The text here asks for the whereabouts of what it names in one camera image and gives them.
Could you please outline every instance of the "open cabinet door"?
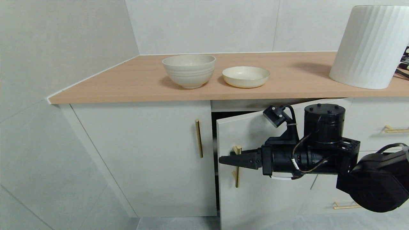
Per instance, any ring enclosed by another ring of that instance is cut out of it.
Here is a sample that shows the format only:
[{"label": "open cabinet door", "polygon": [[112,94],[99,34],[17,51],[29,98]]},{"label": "open cabinet door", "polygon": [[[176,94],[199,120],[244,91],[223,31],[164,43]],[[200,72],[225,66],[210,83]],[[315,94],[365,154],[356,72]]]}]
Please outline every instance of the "open cabinet door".
[{"label": "open cabinet door", "polygon": [[[304,108],[316,103],[332,103],[348,109],[351,99],[321,99],[292,105],[297,130],[303,137]],[[285,123],[275,128],[263,112],[255,112],[217,120],[218,157],[228,156],[233,146],[242,150],[256,149],[272,136],[280,136]],[[220,221],[222,230],[261,230],[294,217],[308,196],[316,175],[298,180],[275,180],[262,174],[261,169],[239,170],[239,187],[235,186],[236,167],[218,164],[220,190]],[[274,176],[291,176],[273,173]]]}]

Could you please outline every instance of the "bowl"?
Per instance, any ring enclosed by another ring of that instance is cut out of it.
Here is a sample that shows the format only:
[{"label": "bowl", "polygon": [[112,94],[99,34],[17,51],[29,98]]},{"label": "bowl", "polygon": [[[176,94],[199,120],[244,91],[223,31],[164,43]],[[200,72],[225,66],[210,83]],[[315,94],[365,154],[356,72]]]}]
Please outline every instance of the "bowl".
[{"label": "bowl", "polygon": [[216,58],[206,54],[184,54],[162,60],[166,73],[176,84],[195,89],[208,82],[214,72]]},{"label": "bowl", "polygon": [[270,71],[253,66],[236,66],[223,70],[224,81],[239,88],[255,88],[264,85]]}]

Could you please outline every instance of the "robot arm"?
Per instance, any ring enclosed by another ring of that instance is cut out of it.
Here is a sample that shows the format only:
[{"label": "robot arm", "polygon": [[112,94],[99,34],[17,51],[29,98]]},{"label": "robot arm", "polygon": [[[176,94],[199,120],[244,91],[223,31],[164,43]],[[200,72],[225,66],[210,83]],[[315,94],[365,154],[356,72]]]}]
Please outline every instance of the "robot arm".
[{"label": "robot arm", "polygon": [[[289,108],[292,118],[284,109]],[[292,173],[290,179],[305,174],[338,175],[337,188],[350,194],[363,208],[388,212],[409,198],[409,152],[407,145],[396,143],[357,162],[360,141],[342,137],[345,108],[334,104],[315,104],[304,109],[304,137],[297,133],[291,106],[270,106],[264,116],[278,127],[287,123],[280,137],[270,137],[257,149],[240,155],[219,158],[220,164],[249,169],[262,168],[263,175]],[[402,146],[402,151],[384,153],[387,148]]]}]

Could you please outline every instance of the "white tiled wall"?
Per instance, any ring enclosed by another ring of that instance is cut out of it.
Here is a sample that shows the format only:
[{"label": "white tiled wall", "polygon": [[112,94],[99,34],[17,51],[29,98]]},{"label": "white tiled wall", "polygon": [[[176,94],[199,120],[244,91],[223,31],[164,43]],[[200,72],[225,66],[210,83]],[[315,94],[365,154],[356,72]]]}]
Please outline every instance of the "white tiled wall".
[{"label": "white tiled wall", "polygon": [[138,54],[124,0],[2,0],[0,28],[0,121]]},{"label": "white tiled wall", "polygon": [[126,3],[141,54],[336,51],[353,6],[409,6],[408,0],[126,0]]},{"label": "white tiled wall", "polygon": [[279,0],[127,0],[141,54],[273,49]]},{"label": "white tiled wall", "polygon": [[1,191],[0,228],[124,229],[118,198],[44,98],[138,55],[125,1],[0,0],[0,31],[0,174],[10,192]]},{"label": "white tiled wall", "polygon": [[337,51],[356,5],[409,6],[409,1],[281,0],[273,51]]}]

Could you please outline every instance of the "wooden countertop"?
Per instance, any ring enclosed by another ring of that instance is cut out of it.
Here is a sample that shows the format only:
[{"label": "wooden countertop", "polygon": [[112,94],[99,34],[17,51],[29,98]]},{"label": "wooden countertop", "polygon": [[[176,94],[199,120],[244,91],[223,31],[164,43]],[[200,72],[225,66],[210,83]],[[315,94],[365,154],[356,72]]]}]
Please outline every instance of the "wooden countertop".
[{"label": "wooden countertop", "polygon": [[[388,88],[347,86],[328,77],[336,52],[270,52],[213,54],[216,68],[210,81],[197,89],[173,83],[162,59],[171,55],[138,56],[80,82],[49,98],[52,104],[131,101],[282,99],[334,97],[409,97],[409,81],[394,77]],[[268,69],[271,76],[258,88],[227,85],[225,68],[249,65]]]}]

